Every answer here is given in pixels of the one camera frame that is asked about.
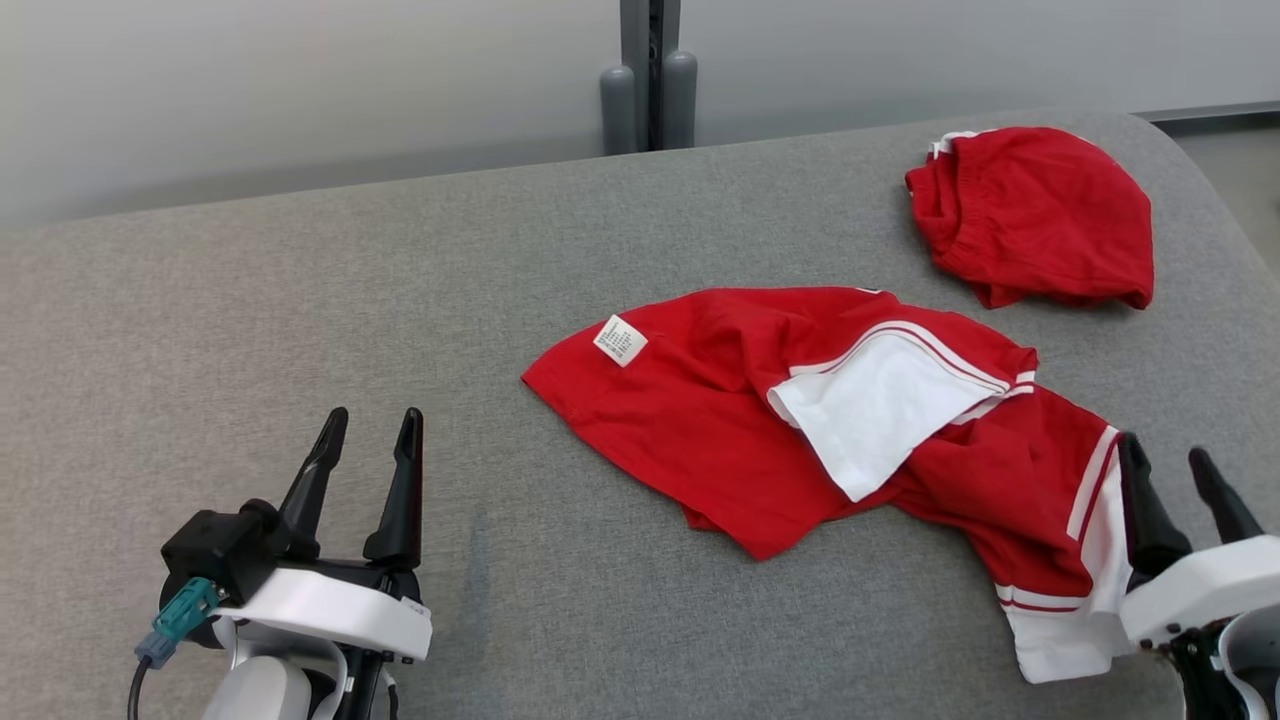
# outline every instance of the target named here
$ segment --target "white stripe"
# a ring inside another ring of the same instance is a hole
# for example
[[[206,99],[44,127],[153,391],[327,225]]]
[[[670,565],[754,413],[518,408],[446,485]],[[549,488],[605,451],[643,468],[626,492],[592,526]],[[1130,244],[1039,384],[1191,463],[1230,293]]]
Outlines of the white stripe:
[[[892,334],[901,337],[915,345],[916,347],[924,350],[942,365],[948,373],[969,380],[979,380],[980,384],[987,384],[995,388],[997,392],[1007,392],[1009,383],[991,375],[983,370],[979,370],[972,363],[960,357],[954,350],[946,346],[937,336],[927,331],[924,327],[915,323],[909,323],[905,320],[890,320],[886,323],[879,323],[872,327],[869,331],[863,333],[860,338],[854,343],[852,347],[845,351],[844,355],[836,357],[835,360],[828,360],[826,363],[818,363],[815,365],[792,365],[791,377],[796,375],[809,375],[814,373],[826,373],[827,370],[835,369],[845,364],[850,357],[852,357],[867,342],[874,340],[877,334]]]
[[[1107,429],[1102,430],[1102,437],[1098,438],[1098,445],[1093,448],[1093,455],[1089,456],[1089,464],[1084,466],[1084,477],[1080,478],[1080,486],[1075,489],[1075,502],[1071,503],[1071,515],[1066,520],[1066,534],[1071,539],[1080,539],[1084,516],[1089,512],[1089,501],[1093,500],[1093,488],[1102,479],[1102,462],[1106,461],[1107,451],[1111,450],[1116,434],[1117,430],[1107,425]],[[1111,461],[1116,462],[1116,457],[1112,457]]]
[[[1014,389],[1006,392],[1005,395],[997,395],[995,397],[988,397],[987,400],[983,400],[978,405],[974,405],[973,407],[965,410],[960,415],[956,415],[955,420],[951,420],[950,424],[963,425],[969,420],[977,420],[978,418],[982,418],[987,413],[995,410],[996,406],[1004,402],[1005,400],[1009,400],[1015,395],[1030,395],[1032,392],[1036,392],[1036,386],[1032,384],[1018,386]]]
[[[1057,594],[1041,594],[1038,592],[1024,591],[1014,585],[996,585],[996,596],[1005,602],[1018,602],[1033,605],[1036,607],[1070,609],[1084,605],[1083,597],[1062,597]]]

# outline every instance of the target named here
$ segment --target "white lining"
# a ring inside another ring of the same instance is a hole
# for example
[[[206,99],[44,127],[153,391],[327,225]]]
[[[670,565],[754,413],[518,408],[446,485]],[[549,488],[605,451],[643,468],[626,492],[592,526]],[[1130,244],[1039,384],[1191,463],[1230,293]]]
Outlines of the white lining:
[[[870,328],[833,360],[791,368],[791,379],[769,388],[767,400],[856,502],[948,421],[1007,392],[1007,382],[899,320]]]
[[[1111,669],[1112,655],[1101,652],[1089,618],[1073,612],[1036,612],[1005,606],[1014,630],[1018,667],[1028,683],[1052,683],[1101,675]]]
[[[950,154],[951,152],[951,141],[955,140],[955,138],[957,138],[957,137],[978,137],[979,135],[982,135],[984,132],[995,132],[997,129],[1000,129],[1000,128],[988,128],[988,129],[983,129],[983,131],[978,131],[978,132],[974,132],[974,131],[948,132],[948,133],[946,133],[946,135],[942,136],[942,140],[940,140],[937,142],[931,142],[929,143],[931,156],[934,158],[934,159],[937,159],[938,152],[947,152],[947,154]]]

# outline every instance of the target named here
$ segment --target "gray couch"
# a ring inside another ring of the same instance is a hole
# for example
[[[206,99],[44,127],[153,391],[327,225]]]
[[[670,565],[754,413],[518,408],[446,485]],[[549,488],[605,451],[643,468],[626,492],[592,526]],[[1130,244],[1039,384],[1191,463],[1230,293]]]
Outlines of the gray couch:
[[[1051,124],[1155,204],[1152,306],[983,310],[934,270],[902,174],[954,129]],[[5,717],[123,714],[159,547],[279,502],[328,410],[352,425],[320,541],[356,557],[404,407],[428,418],[435,639],[402,717],[1176,717],[1149,657],[1027,684],[964,538],[882,509],[753,562],[579,442],[520,373],[596,320],[708,286],[854,284],[1039,348],[1038,379],[1138,430],[1174,519],[1210,447],[1280,528],[1280,288],[1208,183],[1132,117],[1044,110],[434,177],[4,236]],[[184,646],[142,717],[198,716]]]

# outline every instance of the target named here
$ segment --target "gray cylinder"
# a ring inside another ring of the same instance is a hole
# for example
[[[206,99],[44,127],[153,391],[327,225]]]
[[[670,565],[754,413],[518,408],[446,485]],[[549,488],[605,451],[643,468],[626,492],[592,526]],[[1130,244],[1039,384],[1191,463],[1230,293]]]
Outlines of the gray cylinder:
[[[694,146],[698,58],[676,50],[662,59],[662,147]]]
[[[623,155],[636,147],[636,77],[618,65],[600,74],[600,111],[604,117],[604,154]]]

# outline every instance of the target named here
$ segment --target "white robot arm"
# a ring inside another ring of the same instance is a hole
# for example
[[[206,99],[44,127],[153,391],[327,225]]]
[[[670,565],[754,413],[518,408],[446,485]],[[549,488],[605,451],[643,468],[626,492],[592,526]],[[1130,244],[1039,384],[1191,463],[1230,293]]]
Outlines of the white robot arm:
[[[431,614],[413,569],[421,561],[422,414],[411,407],[396,442],[396,474],[364,561],[321,560],[315,530],[347,429],[329,414],[280,510],[252,500],[238,514],[197,512],[165,543],[169,580],[156,632],[138,646],[129,717],[148,669],[174,643],[225,648],[230,669],[205,720],[366,720],[387,665],[426,659]]]
[[[1138,438],[1120,438],[1129,562],[1120,621],[1178,670],[1190,719],[1280,720],[1280,538],[1263,533],[1208,454],[1192,450],[1222,544],[1193,551],[1151,486]]]

